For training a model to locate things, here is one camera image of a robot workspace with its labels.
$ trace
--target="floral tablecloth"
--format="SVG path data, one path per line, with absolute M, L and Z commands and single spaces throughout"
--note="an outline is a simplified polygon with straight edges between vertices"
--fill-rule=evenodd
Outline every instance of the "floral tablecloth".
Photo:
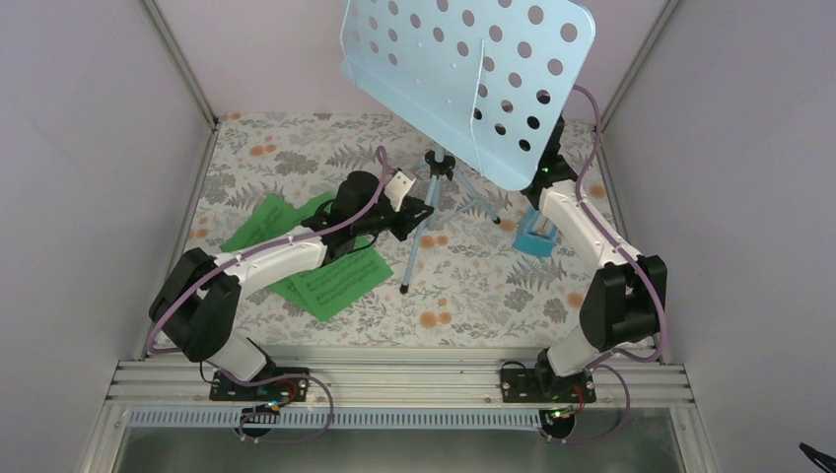
M 591 127 L 567 122 L 563 154 L 575 169 L 592 147 Z M 233 113 L 224 117 L 188 248 L 220 252 L 266 195 L 295 206 L 335 191 L 348 172 L 377 174 L 373 152 L 388 150 L 393 166 L 411 168 L 432 142 L 392 115 L 329 113 Z M 242 300 L 236 328 L 263 345 L 543 347 L 578 323 L 592 270 L 575 250 L 558 245 L 549 259 L 512 248 L 517 222 L 528 204 L 518 192 L 499 189 L 458 164 L 494 206 L 492 224 L 477 206 L 421 237 L 410 291 L 398 288 L 411 240 L 381 235 L 376 248 L 394 276 L 331 320 L 322 323 L 269 290 Z M 412 194 L 423 198 L 428 171 Z M 587 192 L 611 220 L 597 166 Z M 468 201 L 458 183 L 443 180 L 442 216 Z

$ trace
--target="gray floor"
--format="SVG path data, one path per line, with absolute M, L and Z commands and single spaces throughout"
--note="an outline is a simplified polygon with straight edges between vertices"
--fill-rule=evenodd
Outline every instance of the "gray floor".
M 241 443 L 225 429 L 134 429 L 118 471 L 129 472 L 678 472 L 668 411 L 637 410 L 626 428 L 589 446 L 546 444 L 505 431 L 331 431 L 307 445 Z M 613 411 L 581 414 L 573 437 L 605 432 Z M 276 431 L 272 436 L 310 432 Z

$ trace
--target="white wall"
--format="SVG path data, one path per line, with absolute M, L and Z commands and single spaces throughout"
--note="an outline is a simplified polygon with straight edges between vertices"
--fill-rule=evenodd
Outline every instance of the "white wall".
M 682 2 L 607 128 L 723 471 L 836 455 L 836 3 Z
M 0 14 L 0 470 L 76 471 L 208 128 L 138 1 Z
M 496 0 L 458 0 L 458 3 L 485 1 Z M 386 112 L 339 72 L 342 61 L 339 31 L 345 0 L 158 0 L 158 3 L 217 113 Z M 597 38 L 578 82 L 590 89 L 604 106 L 666 2 L 585 0 L 579 3 L 592 11 Z M 584 98 L 571 98 L 566 116 L 592 121 L 592 112 Z

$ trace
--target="tripod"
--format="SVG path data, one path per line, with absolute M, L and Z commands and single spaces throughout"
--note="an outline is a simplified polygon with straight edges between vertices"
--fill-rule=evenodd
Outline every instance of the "tripod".
M 415 239 L 412 241 L 412 251 L 409 253 L 409 262 L 406 264 L 406 271 L 403 273 L 403 280 L 400 284 L 400 293 L 406 294 L 409 291 L 409 280 L 412 278 L 412 270 L 415 266 L 415 259 L 418 257 L 418 250 L 421 244 L 421 234 L 425 230 L 435 230 L 438 226 L 452 220 L 455 216 L 465 212 L 474 205 L 480 205 L 485 210 L 485 213 L 491 218 L 494 224 L 499 225 L 501 220 L 496 211 L 491 207 L 487 200 L 473 187 L 473 184 L 467 180 L 464 174 L 455 168 L 455 158 L 452 155 L 445 154 L 445 149 L 436 144 L 435 150 L 430 150 L 424 155 L 424 161 L 430 167 L 430 186 L 427 188 L 427 196 L 424 198 L 424 204 L 433 207 L 435 211 L 429 219 L 421 222 L 418 229 L 415 231 Z M 438 206 L 441 197 L 441 183 L 440 179 L 446 177 L 453 180 L 453 177 L 458 179 L 458 182 L 464 186 L 467 193 L 470 194 L 472 200 L 463 205 L 455 212 L 439 218 Z

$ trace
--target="green paper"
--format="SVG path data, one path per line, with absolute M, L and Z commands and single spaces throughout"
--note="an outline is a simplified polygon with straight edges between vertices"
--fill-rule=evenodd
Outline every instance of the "green paper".
M 331 194 L 321 194 L 295 209 L 280 197 L 270 195 L 252 211 L 247 220 L 227 241 L 223 251 L 237 251 L 289 232 L 314 214 Z M 357 238 L 355 248 L 369 244 Z M 295 274 L 269 286 L 270 290 L 291 304 L 298 305 L 319 321 L 325 322 L 392 275 L 391 268 L 373 249 L 343 256 L 333 263 Z

